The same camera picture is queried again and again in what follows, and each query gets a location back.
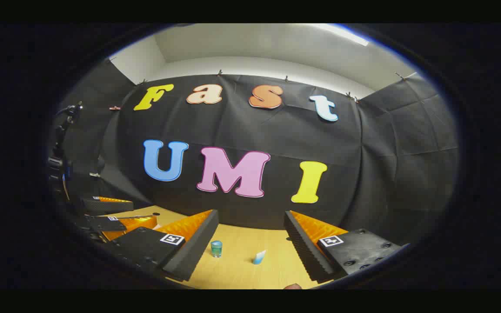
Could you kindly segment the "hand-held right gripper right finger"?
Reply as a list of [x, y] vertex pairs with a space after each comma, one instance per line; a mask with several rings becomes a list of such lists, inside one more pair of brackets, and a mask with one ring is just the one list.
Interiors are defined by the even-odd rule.
[[284, 227], [309, 278], [317, 283], [353, 275], [403, 248], [365, 228], [344, 230], [291, 210], [284, 214]]

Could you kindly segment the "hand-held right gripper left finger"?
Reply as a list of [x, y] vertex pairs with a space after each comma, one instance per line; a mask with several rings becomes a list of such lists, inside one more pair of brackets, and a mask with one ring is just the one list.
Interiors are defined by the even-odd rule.
[[149, 275], [188, 281], [218, 224], [217, 210], [207, 210], [153, 229], [141, 226], [104, 242], [129, 265]]

